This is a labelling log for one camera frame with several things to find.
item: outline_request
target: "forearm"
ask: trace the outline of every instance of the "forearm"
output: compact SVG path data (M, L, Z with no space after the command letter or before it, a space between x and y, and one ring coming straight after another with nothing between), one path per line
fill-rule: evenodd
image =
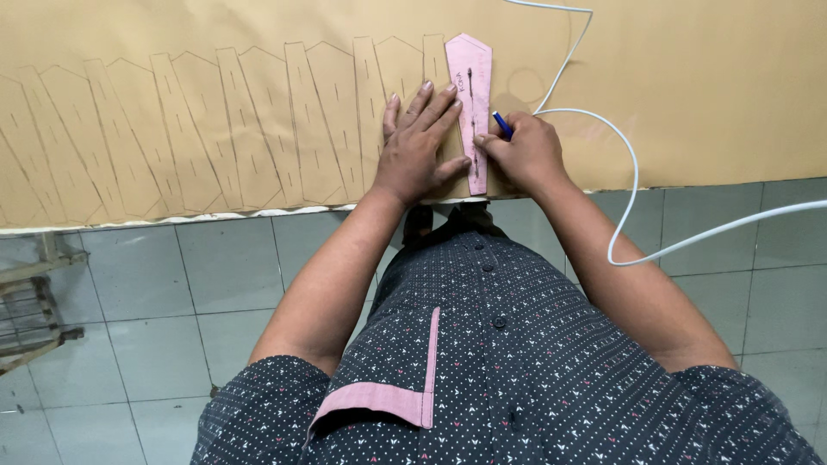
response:
M653 262L613 266L606 250L615 225L570 182L535 196L589 300L668 371L701 364L736 367L728 348L681 289ZM620 234L616 261L645 255Z
M392 195L368 191L293 279L250 363L271 355L295 355L331 374L404 210Z

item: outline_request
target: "white cable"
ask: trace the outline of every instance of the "white cable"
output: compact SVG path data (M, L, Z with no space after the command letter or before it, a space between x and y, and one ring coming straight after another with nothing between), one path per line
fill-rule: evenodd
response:
M594 15L594 11L587 9L587 8L575 8L575 7L562 7L559 5L548 5L546 3L534 3L534 2L523 2L522 0L505 0L506 2L510 3L517 3L518 5L525 5L528 7L540 7L540 8L551 8L554 10L563 10L567 12L584 12L589 13L589 19L586 21L586 26L583 28L583 32L580 34L580 37L575 42L574 46L569 51L568 56L566 57L565 61L563 61L563 65L560 67L560 70L557 71L557 76L554 78L552 82L552 87L548 89L548 93L546 93L546 97L540 103L540 106L537 107L537 110L534 112L534 115L540 115L544 113L557 113L557 112L569 112L569 113L582 113L585 115L589 115L591 117L595 117L602 122L606 123L607 126L611 127L614 132L623 139L624 144L626 144L626 148L629 149L629 154L632 156L632 165L634 166L634 182L632 186L632 197L629 198L629 204L626 206L626 211L623 213L623 217L620 219L618 223L618 227L614 230L614 234L612 234L612 238L609 241L609 250L606 252L606 257L609 259L609 263L615 266L631 266L637 265L638 263L644 263L645 261L654 260L660 256L664 256L670 252L674 252L678 249L686 247L690 244L694 244L695 242L702 241L710 236L714 236L715 234L722 233L724 231L729 231L730 229L737 228L738 226L743 226L747 223L752 223L761 219L774 217L777 215L783 215L785 213L794 213L800 212L803 210L812 210L812 209L825 209L827 208L827 199L824 200L817 200L815 202L804 202L803 204L793 204L787 205L786 207L780 207L777 209L767 210L766 212L755 213L754 215L749 215L745 218L737 219L733 222L722 224L717 228L712 228L709 231L704 231L700 234L696 234L688 239L684 239L683 241L678 242L677 244L673 244L665 249L662 249L658 252L653 253L650 256L646 256L639 260L634 261L622 261L617 262L612 259L612 252L614 251L614 242L617 240L618 235L620 235L620 230L623 229L624 223L626 223L626 218L629 216L629 212L632 211L632 205L634 204L634 197L638 192L638 158L634 155L634 149L632 148L632 144L629 143L629 139L609 120L604 117L601 117L599 114L588 112L586 110L580 110L577 108L554 108L551 110L543 110L543 107L546 105L548 99L552 96L552 91L557 86L557 81L560 79L563 70L568 65L569 59L571 55L574 54L574 50L580 44L580 41L583 39L583 36L586 35L586 30L589 29L589 25L591 24L591 18Z

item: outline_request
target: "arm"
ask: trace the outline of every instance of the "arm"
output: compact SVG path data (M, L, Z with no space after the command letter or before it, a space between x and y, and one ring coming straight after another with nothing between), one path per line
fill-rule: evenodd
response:
M250 363L295 355L328 375L336 370L405 209L470 162L463 157L437 166L437 147L456 123L461 104L455 101L456 88L449 87L426 107L432 93L433 84L425 83L398 127L399 97L391 96L383 122L385 149L373 186L293 279Z
M511 142L475 142L538 203L554 228L589 300L670 372L696 365L737 368L726 345L681 289L654 263L613 266L606 248L615 225L568 178L550 124L526 113L507 117ZM645 255L620 234L616 261Z

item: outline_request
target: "dark printed shirt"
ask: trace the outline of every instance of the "dark printed shirt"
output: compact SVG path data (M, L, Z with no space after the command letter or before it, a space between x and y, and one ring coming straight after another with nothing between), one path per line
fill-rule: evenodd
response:
M760 381L666 372L539 255L457 221L394 259L332 378L278 356L229 382L192 463L821 463Z

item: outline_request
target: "drawn circle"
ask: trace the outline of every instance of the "drawn circle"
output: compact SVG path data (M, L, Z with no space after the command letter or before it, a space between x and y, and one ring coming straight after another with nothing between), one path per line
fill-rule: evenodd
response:
M509 76L509 93L525 103L539 100L547 91L543 78L537 71L521 68Z

